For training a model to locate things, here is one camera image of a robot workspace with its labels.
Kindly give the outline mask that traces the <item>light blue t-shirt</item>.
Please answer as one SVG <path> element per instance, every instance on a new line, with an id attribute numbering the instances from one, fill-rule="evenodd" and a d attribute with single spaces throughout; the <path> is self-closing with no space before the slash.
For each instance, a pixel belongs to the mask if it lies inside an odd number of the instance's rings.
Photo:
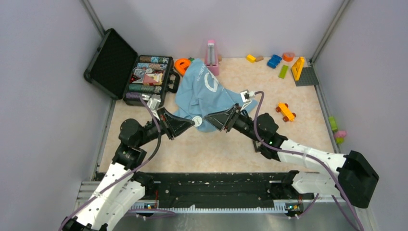
<path id="1" fill-rule="evenodd" d="M 195 59 L 188 67 L 176 94 L 179 107 L 175 116 L 196 121 L 195 128 L 200 132 L 217 130 L 204 120 L 211 113 L 229 110 L 234 104 L 242 106 L 244 101 L 239 93 L 225 88 L 200 59 Z"/>

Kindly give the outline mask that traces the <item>black square frame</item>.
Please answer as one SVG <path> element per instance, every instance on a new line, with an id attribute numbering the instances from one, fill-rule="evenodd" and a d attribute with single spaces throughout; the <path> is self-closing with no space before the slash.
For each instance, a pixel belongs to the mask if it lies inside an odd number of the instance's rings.
<path id="1" fill-rule="evenodd" d="M 264 146 L 261 142 L 259 141 L 252 141 L 253 147 L 256 153 L 262 153 L 264 150 Z"/>

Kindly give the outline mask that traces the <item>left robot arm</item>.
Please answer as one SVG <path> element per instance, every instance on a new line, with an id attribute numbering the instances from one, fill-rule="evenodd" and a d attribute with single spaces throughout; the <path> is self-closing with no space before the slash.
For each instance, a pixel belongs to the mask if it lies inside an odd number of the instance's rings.
<path id="1" fill-rule="evenodd" d="M 121 124 L 120 145 L 103 179 L 89 200 L 64 219 L 59 230 L 111 231 L 138 200 L 152 197 L 153 184 L 136 180 L 134 175 L 157 154 L 163 135 L 172 140 L 195 123 L 165 108 L 148 112 L 152 119 L 145 125 L 133 118 Z"/>

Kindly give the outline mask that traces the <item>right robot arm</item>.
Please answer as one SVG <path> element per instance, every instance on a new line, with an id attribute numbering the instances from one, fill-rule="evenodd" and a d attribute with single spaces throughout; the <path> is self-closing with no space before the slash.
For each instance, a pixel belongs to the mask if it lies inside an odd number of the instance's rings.
<path id="1" fill-rule="evenodd" d="M 368 208 L 379 175 L 360 152 L 330 153 L 301 145 L 277 131 L 279 126 L 268 113 L 256 119 L 243 115 L 236 104 L 225 111 L 208 114 L 205 121 L 220 131 L 235 129 L 259 142 L 267 159 L 304 166 L 310 172 L 292 171 L 282 185 L 288 198 L 304 193 L 340 196 L 358 208 Z"/>

